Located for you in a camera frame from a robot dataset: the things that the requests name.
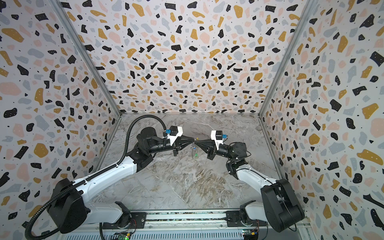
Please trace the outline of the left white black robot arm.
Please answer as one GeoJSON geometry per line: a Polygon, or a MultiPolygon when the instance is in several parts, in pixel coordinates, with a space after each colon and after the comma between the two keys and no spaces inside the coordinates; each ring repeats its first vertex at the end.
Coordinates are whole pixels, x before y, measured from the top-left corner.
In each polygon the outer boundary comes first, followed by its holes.
{"type": "Polygon", "coordinates": [[[155,154],[173,152],[176,156],[194,141],[194,138],[183,135],[181,127],[170,127],[161,138],[157,136],[154,128],[144,128],[137,135],[137,143],[126,153],[120,164],[111,164],[92,175],[74,181],[59,181],[53,190],[53,197],[75,184],[78,184],[78,187],[48,206],[50,217],[62,234],[70,233],[85,224],[118,222],[129,212],[125,206],[118,204],[116,207],[100,208],[91,206],[89,201],[109,186],[143,170],[154,160],[155,154]]]}

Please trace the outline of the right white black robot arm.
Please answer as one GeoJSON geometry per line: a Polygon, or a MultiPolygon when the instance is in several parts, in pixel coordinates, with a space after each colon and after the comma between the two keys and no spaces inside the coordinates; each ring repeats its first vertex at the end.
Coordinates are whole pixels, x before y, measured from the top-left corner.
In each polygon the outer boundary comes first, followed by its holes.
{"type": "Polygon", "coordinates": [[[210,160],[216,156],[228,159],[227,172],[261,195],[262,205],[249,201],[240,206],[239,220],[243,225],[252,226],[256,221],[263,221],[280,233],[305,218],[304,210],[287,180],[270,178],[255,170],[246,161],[251,154],[245,143],[234,142],[226,145],[217,144],[214,140],[202,140],[195,141],[195,144],[210,160]]]}

